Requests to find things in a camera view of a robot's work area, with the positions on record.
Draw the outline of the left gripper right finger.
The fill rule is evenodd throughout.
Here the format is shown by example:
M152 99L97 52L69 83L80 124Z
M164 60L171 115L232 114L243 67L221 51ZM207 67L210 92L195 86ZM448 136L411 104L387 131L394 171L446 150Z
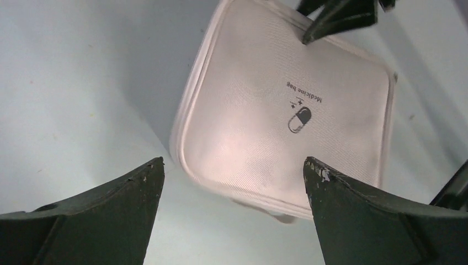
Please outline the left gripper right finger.
M467 263L467 211L401 198L314 157L303 176L326 264Z

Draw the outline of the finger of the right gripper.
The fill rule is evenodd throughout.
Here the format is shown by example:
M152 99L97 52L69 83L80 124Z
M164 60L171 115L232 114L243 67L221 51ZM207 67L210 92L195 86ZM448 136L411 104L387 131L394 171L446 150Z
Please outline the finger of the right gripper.
M296 10L304 16L323 8L301 42L308 45L329 35L373 26L378 21L378 7L388 12L395 5L396 0L301 0Z

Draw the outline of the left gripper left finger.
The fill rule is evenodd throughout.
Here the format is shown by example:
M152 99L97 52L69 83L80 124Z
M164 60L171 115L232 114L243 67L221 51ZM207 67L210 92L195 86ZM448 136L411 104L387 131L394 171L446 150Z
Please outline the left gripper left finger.
M2 264L143 264L163 158L81 194L1 215Z

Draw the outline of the white medicine kit case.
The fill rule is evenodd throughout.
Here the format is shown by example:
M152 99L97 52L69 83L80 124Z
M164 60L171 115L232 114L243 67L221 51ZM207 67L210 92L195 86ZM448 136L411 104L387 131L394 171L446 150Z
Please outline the white medicine kit case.
M221 1L169 142L206 189L311 219L309 157L374 187L384 175L396 75L336 36L304 45L308 17L279 1Z

